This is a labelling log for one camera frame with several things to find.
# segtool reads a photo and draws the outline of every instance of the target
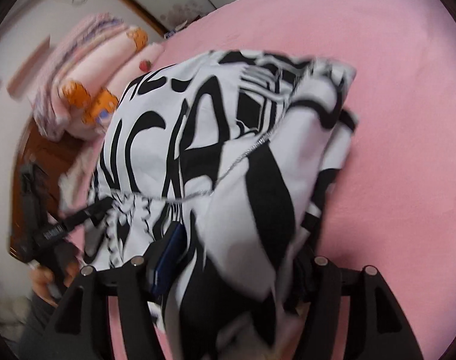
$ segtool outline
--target orange cartoon print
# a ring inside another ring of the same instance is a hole
[[[63,86],[62,92],[68,103],[76,108],[85,108],[91,103],[90,94],[80,82],[69,81]]]
[[[126,35],[128,36],[128,38],[131,38],[135,41],[136,52],[141,50],[148,42],[148,34],[139,27],[135,28],[134,30],[128,31]]]
[[[103,119],[111,115],[118,106],[119,100],[109,90],[103,88],[95,101],[85,111],[83,115],[84,124],[101,124]]]

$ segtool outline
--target mattress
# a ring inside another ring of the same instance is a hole
[[[357,69],[346,105],[360,123],[318,253],[340,267],[377,266],[424,358],[438,359],[456,336],[456,24],[442,3],[237,0],[170,38],[153,69],[212,49]]]

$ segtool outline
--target silver screw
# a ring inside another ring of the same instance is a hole
[[[144,263],[144,258],[143,258],[143,256],[134,256],[134,257],[131,259],[131,263],[132,263],[134,266],[140,266],[141,264]]]
[[[88,276],[88,275],[92,274],[93,271],[94,271],[94,268],[90,265],[89,266],[87,265],[81,269],[81,274],[83,276]]]
[[[378,269],[376,269],[372,265],[368,265],[367,267],[365,267],[365,272],[367,275],[376,276],[376,274],[378,273]]]
[[[317,266],[327,266],[328,265],[328,259],[323,256],[316,256],[315,257],[315,264]]]

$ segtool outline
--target brown wooden bed frame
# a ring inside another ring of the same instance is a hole
[[[143,10],[141,9],[140,11],[140,6],[138,4],[134,3],[133,0],[123,1],[130,5],[137,14],[144,17],[148,24],[152,25],[155,30],[162,33],[164,29],[161,26],[158,26],[157,23],[153,23],[153,17],[151,15],[147,16],[143,14]],[[441,2],[445,5],[456,22],[456,0],[441,0]],[[58,178],[62,173],[65,173],[70,168],[80,151],[82,144],[82,141],[74,139],[68,134],[65,134],[60,142],[50,142],[41,137],[33,120],[28,123],[20,141],[16,158],[16,166],[13,173],[13,232],[10,239],[9,252],[14,257],[17,256],[17,253],[16,250],[13,249],[13,245],[23,234],[24,228],[20,201],[20,166],[30,159],[35,159],[48,174],[48,211],[51,214],[56,215],[59,206]],[[456,360],[456,338],[440,360]]]

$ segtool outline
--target stack of folded bedding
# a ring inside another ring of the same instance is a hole
[[[109,13],[90,15],[61,40],[40,69],[32,99],[41,135],[92,140],[106,131],[123,91],[164,47]]]

